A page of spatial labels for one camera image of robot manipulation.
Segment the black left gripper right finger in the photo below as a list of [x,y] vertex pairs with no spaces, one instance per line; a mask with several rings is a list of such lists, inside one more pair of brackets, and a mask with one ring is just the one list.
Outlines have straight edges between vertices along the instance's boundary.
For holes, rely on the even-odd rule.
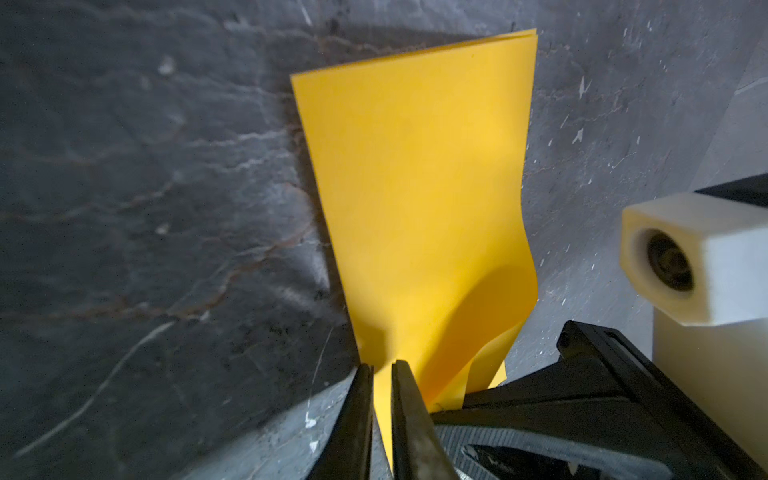
[[391,414],[395,479],[459,479],[404,360],[391,369]]

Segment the yellow square paper sheet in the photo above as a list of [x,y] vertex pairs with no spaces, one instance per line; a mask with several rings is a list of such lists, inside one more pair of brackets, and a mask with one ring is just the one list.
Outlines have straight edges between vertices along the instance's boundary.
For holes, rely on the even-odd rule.
[[291,78],[374,407],[391,368],[432,412],[505,379],[538,300],[522,176],[538,36],[525,30]]

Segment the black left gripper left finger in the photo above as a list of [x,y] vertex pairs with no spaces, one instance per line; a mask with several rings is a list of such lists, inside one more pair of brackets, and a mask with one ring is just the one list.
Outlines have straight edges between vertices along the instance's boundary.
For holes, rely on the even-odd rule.
[[373,367],[361,364],[326,445],[307,478],[369,479],[373,420]]

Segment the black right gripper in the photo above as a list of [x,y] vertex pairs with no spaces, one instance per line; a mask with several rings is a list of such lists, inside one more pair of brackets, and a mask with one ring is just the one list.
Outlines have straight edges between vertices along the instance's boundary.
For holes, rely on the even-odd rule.
[[569,321],[557,348],[563,360],[432,415],[458,470],[502,479],[509,470],[498,455],[511,453],[528,478],[545,477],[529,470],[538,457],[616,479],[766,478],[617,330]]

